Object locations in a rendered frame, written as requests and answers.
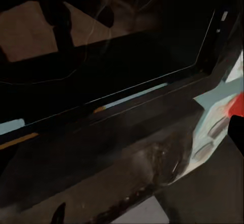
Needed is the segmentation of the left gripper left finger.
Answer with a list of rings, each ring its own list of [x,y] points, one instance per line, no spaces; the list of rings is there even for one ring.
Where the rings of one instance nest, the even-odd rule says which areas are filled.
[[[22,115],[0,121],[0,176],[26,136]]]

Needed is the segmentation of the microwave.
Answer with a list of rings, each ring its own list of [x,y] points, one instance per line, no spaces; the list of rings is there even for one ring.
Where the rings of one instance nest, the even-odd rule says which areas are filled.
[[[0,0],[0,185],[244,75],[244,0]]]

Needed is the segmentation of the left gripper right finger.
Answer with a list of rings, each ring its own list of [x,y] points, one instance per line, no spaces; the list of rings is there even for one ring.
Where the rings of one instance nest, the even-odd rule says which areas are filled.
[[[228,128],[228,134],[244,156],[244,117],[233,115]]]

